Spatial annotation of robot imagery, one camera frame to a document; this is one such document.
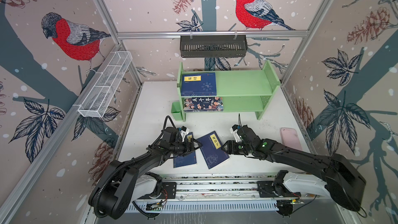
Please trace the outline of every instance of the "white tabletop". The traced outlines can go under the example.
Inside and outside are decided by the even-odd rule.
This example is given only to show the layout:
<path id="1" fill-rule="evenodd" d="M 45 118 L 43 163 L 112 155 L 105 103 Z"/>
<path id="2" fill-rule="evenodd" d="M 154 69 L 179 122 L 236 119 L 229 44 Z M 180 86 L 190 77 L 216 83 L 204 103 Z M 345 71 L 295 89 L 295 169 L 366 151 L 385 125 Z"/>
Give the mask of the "white tabletop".
<path id="1" fill-rule="evenodd" d="M 126 139 L 122 146 L 119 161 L 130 160 L 146 152 L 146 147 L 159 136 L 164 118 L 171 116 L 171 104 L 178 101 L 176 82 L 145 82 L 132 116 Z M 280 129 L 294 128 L 300 139 L 303 151 L 309 152 L 296 120 L 281 89 L 266 109 L 261 120 L 256 119 L 254 112 L 240 113 L 242 125 L 248 125 L 262 139 L 269 138 L 281 142 Z M 195 138 L 216 131 L 222 143 L 234 140 L 229 129 L 238 123 L 237 112 L 203 112 L 188 113 L 186 122 L 174 121 L 176 127 L 185 126 L 193 132 Z M 163 176 L 238 176 L 274 173 L 281 169 L 291 172 L 300 170 L 281 163 L 271 163 L 249 159 L 244 156 L 230 155 L 230 159 L 208 169 L 200 150 L 196 151 L 197 163 L 191 166 L 173 168 L 173 160 L 155 167 L 151 172 Z"/>

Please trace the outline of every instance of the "white wire basket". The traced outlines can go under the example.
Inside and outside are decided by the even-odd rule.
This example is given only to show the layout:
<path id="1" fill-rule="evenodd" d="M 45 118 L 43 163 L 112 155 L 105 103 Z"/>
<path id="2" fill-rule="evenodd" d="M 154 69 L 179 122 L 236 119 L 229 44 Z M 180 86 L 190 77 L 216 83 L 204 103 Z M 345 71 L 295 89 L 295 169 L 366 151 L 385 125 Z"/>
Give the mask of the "white wire basket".
<path id="1" fill-rule="evenodd" d="M 111 61 L 104 71 L 101 72 L 101 76 L 79 107 L 78 112 L 83 117 L 103 117 L 131 60 L 132 57 L 130 52 L 115 52 Z"/>

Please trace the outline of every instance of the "green bookshelf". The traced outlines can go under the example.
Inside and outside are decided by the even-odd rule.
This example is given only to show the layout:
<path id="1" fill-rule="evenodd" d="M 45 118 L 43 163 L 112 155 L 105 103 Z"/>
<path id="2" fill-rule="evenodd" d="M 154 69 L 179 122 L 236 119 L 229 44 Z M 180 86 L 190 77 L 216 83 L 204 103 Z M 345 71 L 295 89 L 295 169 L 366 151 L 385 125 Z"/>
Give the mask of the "green bookshelf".
<path id="1" fill-rule="evenodd" d="M 269 102 L 281 85 L 269 61 L 265 63 L 262 70 L 214 72 L 216 73 L 217 96 L 222 97 L 224 105 L 223 112 L 255 112 L 258 120 L 263 116 Z M 180 110 L 183 121 L 186 120 L 187 116 L 187 113 L 183 111 L 184 98 L 195 96 L 182 97 L 180 86 L 183 81 L 183 76 L 191 73 L 200 72 L 184 71 L 182 62 L 180 62 L 177 77 L 177 92 L 180 99 Z"/>

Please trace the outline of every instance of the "yellow book label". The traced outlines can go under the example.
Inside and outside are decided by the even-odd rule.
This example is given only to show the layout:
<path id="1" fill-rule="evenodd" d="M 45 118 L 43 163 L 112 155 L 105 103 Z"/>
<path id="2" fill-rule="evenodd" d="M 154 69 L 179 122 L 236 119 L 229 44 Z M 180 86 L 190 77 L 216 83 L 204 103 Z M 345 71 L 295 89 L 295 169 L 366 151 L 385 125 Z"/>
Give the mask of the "yellow book label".
<path id="1" fill-rule="evenodd" d="M 221 147 L 220 142 L 218 141 L 218 139 L 217 139 L 215 134 L 210 135 L 210 138 L 213 141 L 214 146 L 216 147 L 216 149 Z"/>
<path id="2" fill-rule="evenodd" d="M 198 82 L 201 80 L 201 76 L 185 76 L 184 81 L 185 82 Z"/>

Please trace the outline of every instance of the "red bird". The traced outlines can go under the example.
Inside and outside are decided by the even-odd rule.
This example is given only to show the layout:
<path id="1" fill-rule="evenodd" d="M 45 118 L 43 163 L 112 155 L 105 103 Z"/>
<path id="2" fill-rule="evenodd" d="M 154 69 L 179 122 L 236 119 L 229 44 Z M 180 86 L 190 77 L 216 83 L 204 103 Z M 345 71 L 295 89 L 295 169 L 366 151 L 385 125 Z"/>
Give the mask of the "red bird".
<path id="1" fill-rule="evenodd" d="M 43 17 L 41 27 L 45 37 L 52 37 L 69 57 L 79 61 L 90 61 L 90 69 L 86 74 L 95 71 L 91 68 L 91 59 L 100 52 L 101 42 L 111 36 L 85 24 L 70 22 L 53 12 Z"/>
<path id="2" fill-rule="evenodd" d="M 236 0 L 236 17 L 248 28 L 279 25 L 288 30 L 294 30 L 287 26 L 272 9 L 272 5 L 265 0 Z"/>

